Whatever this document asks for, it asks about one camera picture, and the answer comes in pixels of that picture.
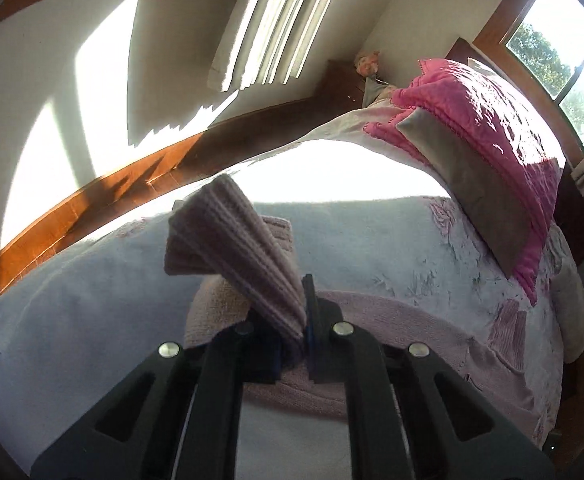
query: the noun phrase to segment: bedspread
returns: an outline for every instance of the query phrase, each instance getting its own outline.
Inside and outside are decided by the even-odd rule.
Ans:
[[[518,327],[501,357],[525,378],[524,402],[539,421],[529,437],[541,444],[556,418],[563,365],[554,267],[541,258],[533,308],[438,175],[362,132],[395,114],[388,102],[354,110],[227,173],[260,214],[291,222],[300,272],[311,272],[318,290],[396,298],[486,345]],[[182,340],[202,277],[163,272],[167,219],[174,200],[204,182],[128,213],[0,297],[0,442],[25,471],[150,352]],[[562,236],[552,226],[549,235]],[[342,422],[249,404],[236,478],[341,480],[348,453]]]

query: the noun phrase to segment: pink blanket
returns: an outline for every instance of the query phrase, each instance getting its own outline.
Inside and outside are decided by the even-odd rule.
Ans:
[[[366,124],[364,131],[428,164],[396,128],[416,107],[425,108],[499,172],[530,215],[530,238],[514,276],[534,304],[536,274],[565,161],[559,143],[530,102],[502,78],[445,59],[419,63],[423,75],[392,94],[392,104],[403,110],[389,123]]]

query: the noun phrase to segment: pillow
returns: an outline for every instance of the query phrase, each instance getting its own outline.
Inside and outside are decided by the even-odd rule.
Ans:
[[[466,140],[518,197],[531,225],[513,275],[535,304],[538,264],[565,163],[559,143],[530,102],[507,81],[446,59],[419,63],[423,75],[409,88],[396,90],[392,104],[431,112]]]
[[[483,74],[488,79],[491,79],[497,84],[503,84],[507,82],[506,85],[511,85],[514,88],[518,87],[514,84],[514,81],[510,79],[505,73],[499,71],[499,69],[493,69],[491,66],[486,65],[485,63],[481,63],[479,60],[474,59],[473,57],[467,58],[467,65],[472,69],[476,70],[479,74]]]
[[[423,108],[396,126],[428,159],[509,278],[530,236],[530,216],[514,192],[467,141]]]
[[[584,288],[576,263],[561,229],[549,237],[546,251],[554,266],[550,297],[563,339],[563,361],[573,363],[584,350]]]

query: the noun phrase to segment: wooden furniture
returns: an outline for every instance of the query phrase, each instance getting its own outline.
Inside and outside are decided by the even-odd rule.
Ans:
[[[330,60],[314,95],[337,117],[363,106],[365,88],[365,78],[352,63]]]

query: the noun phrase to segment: sunlight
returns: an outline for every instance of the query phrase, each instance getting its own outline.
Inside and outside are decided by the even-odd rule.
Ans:
[[[54,107],[47,102],[32,126],[14,171],[0,247],[78,188],[61,139]]]
[[[158,133],[154,133],[154,131],[150,132],[136,148],[134,146],[128,146],[128,156],[130,158],[128,164],[135,160],[139,160],[144,156],[150,155],[151,153],[162,150],[163,148],[167,148],[180,140],[187,139],[188,137],[207,130],[210,127],[210,124],[212,124],[214,120],[216,120],[216,118],[219,117],[219,115],[223,113],[230,104],[232,104],[237,95],[239,95],[239,91],[235,90],[216,108],[213,108],[213,105],[210,105],[207,108],[202,106],[198,109],[198,112],[192,120],[182,128],[179,128],[178,126],[176,128],[170,128],[168,125]]]
[[[112,231],[120,228],[121,226],[133,222],[134,220],[139,220],[142,218],[152,218],[154,216],[160,215],[161,213],[167,213],[172,210],[174,202],[176,200],[183,199],[184,197],[194,193],[197,189],[202,188],[205,184],[210,182],[211,178],[205,178],[199,180],[198,182],[192,182],[187,186],[179,187],[171,192],[161,195],[158,198],[150,200],[139,207],[135,207],[132,211],[115,218],[111,222],[108,222],[102,227],[99,227],[95,231],[92,231],[83,238],[82,242],[94,242],[105,235],[110,234]]]
[[[97,175],[128,160],[128,55],[137,3],[124,0],[76,55],[79,109]]]
[[[241,77],[241,89],[247,88],[256,81],[263,63],[263,58],[272,42],[275,27],[286,2],[287,0],[267,1],[265,11],[259,22],[254,40],[252,41],[252,47],[250,48],[247,62],[245,63],[245,69]]]
[[[409,196],[449,197],[434,177],[340,140],[306,140],[233,175],[260,203],[369,202]]]
[[[78,104],[88,153],[97,176],[206,130],[236,99],[201,107],[184,127],[147,134],[128,145],[128,53],[138,0],[124,0],[80,47],[74,60]],[[5,247],[41,215],[72,195],[77,182],[66,153],[52,99],[45,103],[19,158],[0,237]]]
[[[543,34],[561,61],[579,66],[584,58],[584,7],[578,0],[536,0],[523,19]]]
[[[208,86],[227,91],[257,81],[285,84],[290,76],[298,78],[330,2],[237,0],[216,50]]]
[[[76,83],[85,140],[98,176],[206,130],[236,99],[201,107],[184,127],[151,130],[128,144],[128,53],[138,0],[124,0],[83,43],[76,55]]]
[[[234,43],[232,44],[232,50],[230,51],[229,60],[227,62],[226,73],[221,83],[221,92],[227,92],[230,89],[230,84],[232,83],[232,75],[234,74],[234,67],[236,66],[236,61],[239,57],[239,52],[245,39],[245,35],[248,30],[248,26],[252,21],[252,15],[256,9],[256,4],[259,0],[248,0],[245,7],[243,17],[241,18],[241,23],[234,38]]]
[[[301,32],[300,37],[294,47],[294,54],[291,57],[290,64],[286,70],[282,83],[285,84],[290,79],[290,76],[298,78],[301,75],[301,70],[306,63],[310,48],[319,30],[319,26],[323,21],[323,17],[328,10],[328,6],[332,0],[315,0],[312,9],[307,17],[304,18],[305,26]]]

